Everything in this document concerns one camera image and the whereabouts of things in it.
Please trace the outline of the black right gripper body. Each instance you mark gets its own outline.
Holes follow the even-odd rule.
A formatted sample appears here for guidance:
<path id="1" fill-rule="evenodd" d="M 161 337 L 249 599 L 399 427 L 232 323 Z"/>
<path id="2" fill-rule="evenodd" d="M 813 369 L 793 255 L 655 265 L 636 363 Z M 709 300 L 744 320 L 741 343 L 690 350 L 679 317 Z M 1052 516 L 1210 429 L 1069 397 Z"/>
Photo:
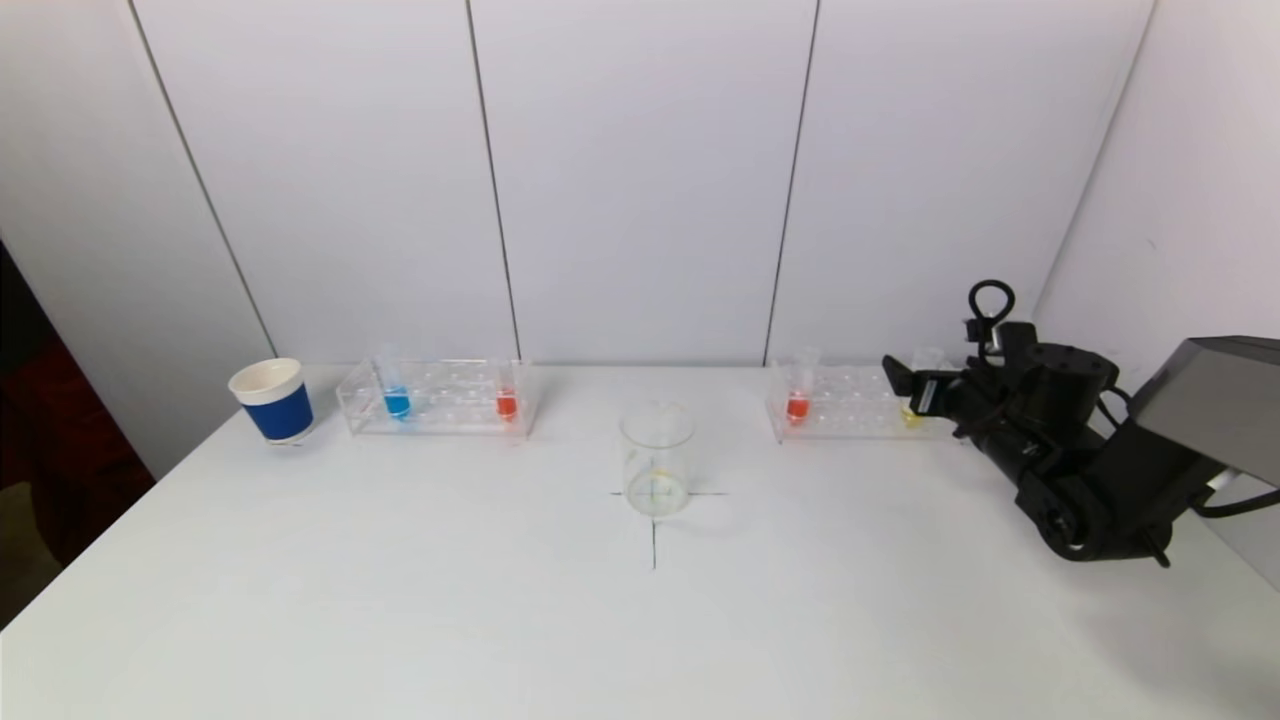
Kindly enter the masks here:
<path id="1" fill-rule="evenodd" d="M 1014 454 L 1006 418 L 1007 370 L 915 372 L 911 382 L 909 405 L 916 415 L 951 421 L 954 438 L 969 441 L 986 455 Z"/>

